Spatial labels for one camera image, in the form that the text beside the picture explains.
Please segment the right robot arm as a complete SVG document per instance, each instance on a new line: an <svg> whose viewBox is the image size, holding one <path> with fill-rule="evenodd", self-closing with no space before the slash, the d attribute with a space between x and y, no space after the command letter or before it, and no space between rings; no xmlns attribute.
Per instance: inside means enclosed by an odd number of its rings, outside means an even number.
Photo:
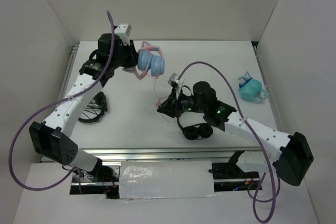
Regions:
<svg viewBox="0 0 336 224"><path fill-rule="evenodd" d="M200 113L205 121L180 127L188 140L209 138L214 128L244 139L255 140L263 151L266 171L275 172L281 180L291 186L301 184L314 160L303 134L280 132L243 117L236 108L220 101L208 82L200 81L194 84L191 95L185 95L182 87L176 83L172 83L171 86L171 94L159 105L157 112L176 119L185 112Z"/></svg>

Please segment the pink blue cat-ear headphones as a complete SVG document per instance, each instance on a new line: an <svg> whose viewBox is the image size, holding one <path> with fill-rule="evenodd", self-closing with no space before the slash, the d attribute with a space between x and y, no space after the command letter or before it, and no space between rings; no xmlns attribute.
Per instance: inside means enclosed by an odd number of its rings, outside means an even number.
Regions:
<svg viewBox="0 0 336 224"><path fill-rule="evenodd" d="M145 78L148 73L154 79L164 75L165 60L159 46L154 46L143 40L141 48L138 50L138 55L137 67L123 68L124 72L134 74L139 80Z"/></svg>

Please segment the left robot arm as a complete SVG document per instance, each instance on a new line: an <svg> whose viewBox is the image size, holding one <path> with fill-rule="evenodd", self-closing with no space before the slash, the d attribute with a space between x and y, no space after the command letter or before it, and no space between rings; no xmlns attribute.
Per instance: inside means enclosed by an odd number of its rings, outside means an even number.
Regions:
<svg viewBox="0 0 336 224"><path fill-rule="evenodd" d="M134 67L137 62L138 54L127 33L101 35L98 48L80 68L67 96L43 122L30 125L35 152L64 166L81 169L93 182L106 174L112 175L112 169L104 166L100 158L80 149L70 137L88 104L113 77L115 70Z"/></svg>

